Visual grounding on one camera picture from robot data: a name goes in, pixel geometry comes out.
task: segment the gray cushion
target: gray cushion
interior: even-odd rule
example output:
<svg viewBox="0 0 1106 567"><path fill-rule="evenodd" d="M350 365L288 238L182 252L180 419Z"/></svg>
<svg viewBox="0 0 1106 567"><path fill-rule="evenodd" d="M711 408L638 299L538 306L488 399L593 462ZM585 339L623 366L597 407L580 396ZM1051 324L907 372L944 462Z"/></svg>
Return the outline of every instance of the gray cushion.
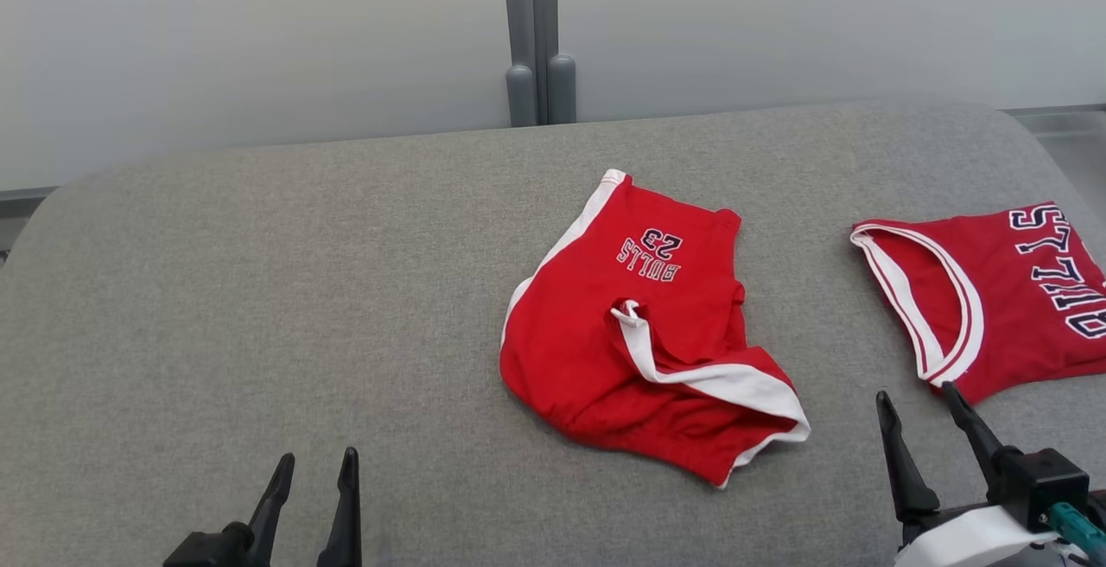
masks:
<svg viewBox="0 0 1106 567"><path fill-rule="evenodd" d="M570 443L498 375L508 298L606 168L744 218L751 343L790 374L804 444L718 491ZM872 565L898 539L874 409L888 389L947 505L971 452L914 375L849 224L1057 200L1106 232L1029 134L924 99L177 155L79 180L0 283L8 565L157 565L250 516L296 453L276 565L313 565L344 447L367 565ZM1106 378L980 412L1106 485Z"/></svg>

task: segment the red fabric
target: red fabric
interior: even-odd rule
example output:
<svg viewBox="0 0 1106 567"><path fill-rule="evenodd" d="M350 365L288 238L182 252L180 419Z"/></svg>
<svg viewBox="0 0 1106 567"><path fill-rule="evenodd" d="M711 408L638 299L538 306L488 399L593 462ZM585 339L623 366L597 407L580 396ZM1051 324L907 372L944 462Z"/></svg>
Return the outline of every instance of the red fabric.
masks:
<svg viewBox="0 0 1106 567"><path fill-rule="evenodd" d="M969 402L1021 382L1106 372L1106 280L1051 201L983 217L854 225L908 276L925 322L948 354L963 326L957 280L917 241L870 224L927 237L951 255L978 292L982 343L966 372L953 379ZM888 300L896 303L895 296ZM909 330L911 324L905 324ZM928 381L939 386L941 371Z"/></svg>
<svg viewBox="0 0 1106 567"><path fill-rule="evenodd" d="M747 347L744 288L733 276L740 224L731 210L681 204L625 177L510 312L500 354L505 385L573 440L659 458L724 484L739 453L795 421L647 381L611 308L640 303L661 372L745 363L791 386L765 351ZM635 256L634 245L648 260ZM665 280L670 267L678 269Z"/></svg>

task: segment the white robot part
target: white robot part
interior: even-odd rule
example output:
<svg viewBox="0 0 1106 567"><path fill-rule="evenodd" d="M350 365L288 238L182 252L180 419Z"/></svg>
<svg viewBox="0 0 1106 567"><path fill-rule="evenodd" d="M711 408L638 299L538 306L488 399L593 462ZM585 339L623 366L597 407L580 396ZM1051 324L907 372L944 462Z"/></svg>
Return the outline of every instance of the white robot part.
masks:
<svg viewBox="0 0 1106 567"><path fill-rule="evenodd" d="M921 534L895 557L895 567L987 567L1054 539L1056 533L1030 533L1001 506L988 506Z"/></svg>

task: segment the white stripe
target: white stripe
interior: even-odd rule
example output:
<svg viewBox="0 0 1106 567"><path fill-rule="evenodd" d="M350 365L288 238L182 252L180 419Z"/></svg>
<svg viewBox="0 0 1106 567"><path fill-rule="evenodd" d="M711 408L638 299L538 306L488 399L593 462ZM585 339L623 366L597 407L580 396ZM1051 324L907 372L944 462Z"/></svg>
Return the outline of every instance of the white stripe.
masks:
<svg viewBox="0 0 1106 567"><path fill-rule="evenodd" d="M902 323L907 324L906 332L910 335L910 343L914 344L918 379L926 378L928 367L943 361L945 354L933 330L921 315L918 304L914 302L906 274L895 261L887 259L881 249L873 249L875 241L872 237L856 237L853 243L863 249L865 259L868 259L868 266L872 267L879 286L884 288L884 295L887 295Z"/></svg>
<svg viewBox="0 0 1106 567"><path fill-rule="evenodd" d="M880 272L887 276L890 286L895 291L895 295L888 292L887 284L883 283L881 280L880 286L884 287L887 298L895 304L900 318L908 324L907 329L910 329L910 326L917 327L917 330L920 332L920 336L924 338L932 335L932 327L929 326L925 315L917 308L914 294L910 292L908 276L898 267L894 259L887 252L883 251L879 244L868 235L868 231L872 231L872 229L894 233L894 235L900 235L904 239L920 244L921 248L927 249L932 255L936 255L937 260L941 263L941 267L945 267L945 273L949 276L952 288L957 292L957 298L960 302L960 334L948 355L943 355L940 351L940 346L937 346L937 351L933 354L932 349L927 347L927 344L922 344L922 354L925 355L918 355L918 377L927 379L933 386L940 386L945 381L952 381L952 379L963 375L964 370L968 370L968 367L975 361L975 358L979 356L980 346L983 343L983 303L980 300L979 291L975 291L974 284L971 283L971 280L968 280L968 275L960 267L960 264L952 259L952 255L946 252L945 248L941 248L936 241L930 240L929 237L920 232L909 231L909 229L894 228L894 225L857 225L857 229L849 235L849 241L853 244L859 245L866 253L870 253L868 263L873 269L878 269L876 272L877 279L879 279L880 275L878 274ZM915 345L915 351L916 354L918 351L917 344ZM922 370L924 359L926 370ZM941 370L943 370L942 374L933 377L933 375L941 372Z"/></svg>
<svg viewBox="0 0 1106 567"><path fill-rule="evenodd" d="M657 370L657 364L653 358L653 339L649 335L649 323L637 315L635 308L637 302L627 300L626 311L611 308L611 314L618 319L618 326L626 343L626 349L634 361L641 377L651 382L664 382L674 385L682 382L687 387L692 387L708 397L714 397L721 401L733 402L751 410L759 410L761 413L774 414L778 418L789 418L794 420L793 429L786 433L773 433L764 441L749 450L738 453L731 469L742 466L752 461L764 447L771 442L802 442L810 437L811 424L803 413L802 406L799 405L799 397L786 382L774 378L771 375L761 372L755 367L745 365L712 365L697 367L691 370L680 370L680 372L661 374Z"/></svg>
<svg viewBox="0 0 1106 567"><path fill-rule="evenodd" d="M563 235L561 235L561 239L553 244L553 249L550 249L549 253L546 253L544 259L542 259L541 263L538 264L534 275L538 275L538 272L542 271L545 263L553 260L554 255L561 253L564 248L568 248L568 244L572 243L572 241L584 235L588 225L592 225L592 221L594 221L596 217L599 217L601 210L603 210L604 206L607 204L607 201L611 200L611 193L615 192L615 189L618 188L625 179L626 174L619 172L618 169L607 169L606 172L603 174L599 186L595 189L595 192L592 192L592 197L587 198L587 204L584 204L584 210L581 210L580 217L576 217L576 221L573 221L573 223L568 225L568 229L566 229ZM511 302L507 304L507 316L503 319L503 330L499 337L500 349L502 349L503 343L507 339L507 323L511 319L511 312L514 311L514 306L517 306L517 304L522 300L522 295L524 295L526 288L530 287L530 283L533 283L534 275L530 275L528 279L522 280L522 283L519 284L519 286L515 287L514 292L511 294Z"/></svg>

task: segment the gray vertical pole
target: gray vertical pole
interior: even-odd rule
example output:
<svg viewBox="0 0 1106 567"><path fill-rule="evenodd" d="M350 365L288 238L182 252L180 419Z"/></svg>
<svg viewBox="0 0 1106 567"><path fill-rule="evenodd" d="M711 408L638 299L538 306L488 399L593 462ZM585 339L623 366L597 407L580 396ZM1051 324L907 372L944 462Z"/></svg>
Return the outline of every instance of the gray vertical pole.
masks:
<svg viewBox="0 0 1106 567"><path fill-rule="evenodd" d="M507 0L511 67L507 71L507 99L511 126L542 125L538 115L538 60L534 49L534 0Z"/></svg>
<svg viewBox="0 0 1106 567"><path fill-rule="evenodd" d="M543 125L576 122L576 63L557 48L557 0L534 0L538 117Z"/></svg>
<svg viewBox="0 0 1106 567"><path fill-rule="evenodd" d="M511 125L576 122L576 63L557 51L557 0L507 0Z"/></svg>

